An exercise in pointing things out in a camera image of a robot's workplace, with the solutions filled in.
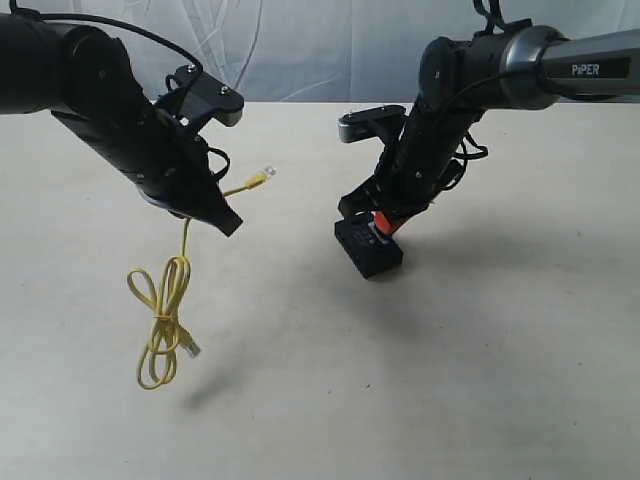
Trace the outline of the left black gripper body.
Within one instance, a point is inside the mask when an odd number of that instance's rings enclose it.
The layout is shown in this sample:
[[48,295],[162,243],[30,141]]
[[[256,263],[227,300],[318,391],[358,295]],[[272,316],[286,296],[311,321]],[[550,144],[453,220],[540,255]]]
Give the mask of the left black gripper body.
[[51,114],[167,211],[191,197],[222,196],[209,145],[151,104],[59,107]]

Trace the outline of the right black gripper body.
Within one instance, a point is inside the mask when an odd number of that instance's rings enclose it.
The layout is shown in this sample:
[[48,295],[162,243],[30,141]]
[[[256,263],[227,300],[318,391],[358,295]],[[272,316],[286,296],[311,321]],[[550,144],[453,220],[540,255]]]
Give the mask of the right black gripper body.
[[480,108],[450,106],[434,108],[419,97],[394,142],[384,144],[371,174],[352,192],[341,197],[343,217],[365,211],[424,211],[444,189],[446,175],[460,172],[450,162],[469,132],[483,115]]

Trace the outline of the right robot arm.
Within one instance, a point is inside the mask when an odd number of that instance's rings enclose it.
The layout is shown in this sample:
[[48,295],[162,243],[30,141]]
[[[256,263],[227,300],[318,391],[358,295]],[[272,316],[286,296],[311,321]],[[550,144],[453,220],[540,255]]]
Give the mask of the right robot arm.
[[636,30],[570,40],[549,26],[478,33],[468,41],[439,37],[425,48],[418,95],[411,110],[400,105],[346,114],[339,120],[344,143],[373,137],[384,149],[371,177],[343,196],[344,217],[375,215],[394,234],[454,188],[476,153],[472,125],[489,110],[539,111],[561,98],[594,103],[639,93]]

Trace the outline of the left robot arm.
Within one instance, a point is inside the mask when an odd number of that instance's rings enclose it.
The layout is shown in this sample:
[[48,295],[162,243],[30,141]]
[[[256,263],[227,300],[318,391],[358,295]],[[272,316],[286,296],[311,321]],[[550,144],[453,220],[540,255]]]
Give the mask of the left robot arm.
[[201,130],[232,127],[244,99],[194,57],[165,78],[166,93],[146,97],[124,43],[100,29],[103,18],[42,14],[13,6],[1,16],[1,112],[52,116],[132,182],[149,203],[231,236],[242,220],[211,170]]

